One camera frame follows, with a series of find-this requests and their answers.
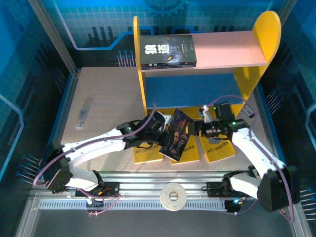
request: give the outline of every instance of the pink shelf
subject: pink shelf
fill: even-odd
[[[191,34],[197,66],[142,70],[142,72],[187,71],[201,69],[264,66],[266,60],[252,31]]]

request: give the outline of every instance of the book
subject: book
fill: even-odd
[[[187,124],[193,120],[184,112],[176,109],[171,124],[167,130],[166,146],[161,147],[159,152],[175,161],[180,161],[180,157],[188,143],[190,135],[186,134]]]
[[[141,68],[195,67],[197,57],[191,35],[141,36]]]
[[[159,150],[160,146],[156,144],[148,149],[134,147],[134,163],[162,161],[163,155],[159,153]]]
[[[209,140],[205,137],[199,137],[199,139],[209,163],[236,155],[236,151],[230,140],[221,140],[219,144],[210,144]]]
[[[182,164],[194,161],[199,161],[199,153],[196,138],[194,136],[190,136],[180,161],[177,162],[175,160],[171,160],[171,164]]]

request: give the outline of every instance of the blue book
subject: blue book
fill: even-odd
[[[176,109],[172,116],[172,122],[167,130],[166,146],[161,147],[159,153],[172,160],[180,161],[190,137],[186,134],[186,127],[190,122],[193,122],[193,120],[189,116],[181,110]]]

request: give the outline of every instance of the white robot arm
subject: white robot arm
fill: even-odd
[[[219,104],[216,108],[217,120],[213,121],[208,107],[203,106],[200,114],[204,121],[190,123],[187,133],[211,139],[219,139],[220,134],[226,135],[255,168],[247,172],[234,171],[226,174],[222,182],[223,193],[229,197],[231,192],[239,191],[258,199],[267,211],[281,209],[289,205],[279,173],[281,170],[290,185],[293,203],[299,202],[296,168],[286,166],[278,160],[249,130],[244,120],[236,120],[229,103]],[[58,193],[72,187],[89,192],[92,196],[106,196],[106,192],[103,192],[106,187],[98,172],[83,170],[77,166],[103,154],[139,147],[142,143],[163,146],[167,138],[165,127],[171,120],[169,115],[154,112],[151,118],[147,116],[142,121],[123,123],[105,134],[85,141],[64,146],[49,144],[43,156],[41,171],[47,189]]]
[[[226,174],[222,182],[224,193],[245,193],[258,199],[265,210],[274,211],[289,206],[285,186],[288,185],[293,203],[298,203],[300,195],[297,169],[286,166],[277,159],[263,146],[244,120],[236,120],[229,103],[221,103],[214,108],[217,120],[213,120],[209,108],[203,106],[199,112],[204,120],[189,124],[187,133],[210,140],[220,140],[219,135],[225,135],[253,164],[248,172],[234,171]]]

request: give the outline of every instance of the white tape roll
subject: white tape roll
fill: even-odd
[[[178,199],[171,200],[171,193],[176,193]],[[160,192],[160,202],[162,206],[169,211],[181,210],[187,203],[187,192],[180,184],[169,183],[164,186]]]

